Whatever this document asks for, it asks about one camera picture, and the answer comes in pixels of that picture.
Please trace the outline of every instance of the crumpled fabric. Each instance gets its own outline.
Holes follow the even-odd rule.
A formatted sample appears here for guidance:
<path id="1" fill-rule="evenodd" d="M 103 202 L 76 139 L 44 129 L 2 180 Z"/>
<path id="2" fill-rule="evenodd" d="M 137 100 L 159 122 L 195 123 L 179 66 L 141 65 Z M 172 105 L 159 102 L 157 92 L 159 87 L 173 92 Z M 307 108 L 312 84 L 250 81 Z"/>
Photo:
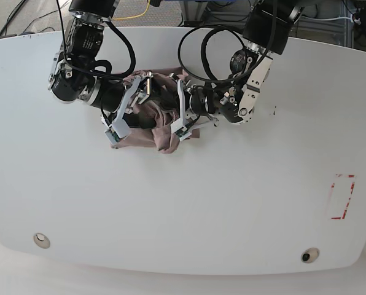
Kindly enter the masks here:
<path id="1" fill-rule="evenodd" d="M 181 80 L 187 82 L 189 75 L 182 68 L 151 70 L 153 77 L 159 85 L 168 91 L 177 91 L 177 85 L 169 75 L 176 74 Z M 144 74 L 148 71 L 136 71 L 131 76 L 125 78 L 131 82 L 134 76 Z M 171 134 L 171 124 L 179 118 L 176 109 L 163 109 L 158 101 L 149 100 L 142 105 L 134 106 L 134 114 L 144 112 L 148 117 L 156 121 L 157 126 L 151 130 L 131 128 L 131 134 L 123 141 L 113 145 L 113 148 L 120 149 L 128 146 L 138 146 L 143 148 L 156 148 L 162 154 L 171 154 L 179 147 L 180 140 L 175 134 Z M 199 138 L 199 131 L 195 132 L 191 138 Z"/>

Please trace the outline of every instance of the white table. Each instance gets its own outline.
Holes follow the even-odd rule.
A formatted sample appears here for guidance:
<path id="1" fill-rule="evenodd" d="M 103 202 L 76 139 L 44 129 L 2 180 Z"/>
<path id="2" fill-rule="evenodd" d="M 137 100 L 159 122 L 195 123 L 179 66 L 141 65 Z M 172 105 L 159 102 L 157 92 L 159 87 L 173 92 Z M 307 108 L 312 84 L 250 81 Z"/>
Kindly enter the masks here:
<path id="1" fill-rule="evenodd" d="M 178 65 L 187 29 L 122 31 L 138 69 Z M 183 46 L 184 61 L 200 74 L 203 36 Z M 161 155 L 110 149 L 97 109 L 52 98 L 47 78 L 60 42 L 59 33 L 0 40 L 4 246 L 95 266 L 214 275 L 332 269 L 359 257 L 366 241 L 366 53 L 291 39 L 251 123 L 224 122 Z M 227 74 L 238 49 L 227 33 L 209 42 L 217 76 Z M 126 49 L 108 30 L 99 57 L 116 71 L 128 66 Z M 345 218 L 332 219 L 342 217 L 352 182 Z M 48 236 L 49 249 L 34 244 L 36 232 Z M 312 247 L 320 257 L 302 263 Z"/>

